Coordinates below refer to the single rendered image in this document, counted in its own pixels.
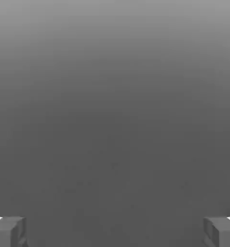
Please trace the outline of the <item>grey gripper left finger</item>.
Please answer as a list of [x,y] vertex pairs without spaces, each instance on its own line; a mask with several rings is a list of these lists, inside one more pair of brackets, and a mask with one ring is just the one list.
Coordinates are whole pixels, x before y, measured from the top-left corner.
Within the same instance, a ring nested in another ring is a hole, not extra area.
[[0,216],[0,247],[27,247],[27,219]]

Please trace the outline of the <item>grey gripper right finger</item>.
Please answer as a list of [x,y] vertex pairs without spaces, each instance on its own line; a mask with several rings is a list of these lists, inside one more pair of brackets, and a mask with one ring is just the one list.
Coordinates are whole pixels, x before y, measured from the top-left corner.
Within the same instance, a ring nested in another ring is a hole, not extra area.
[[205,217],[203,231],[206,247],[230,247],[230,217]]

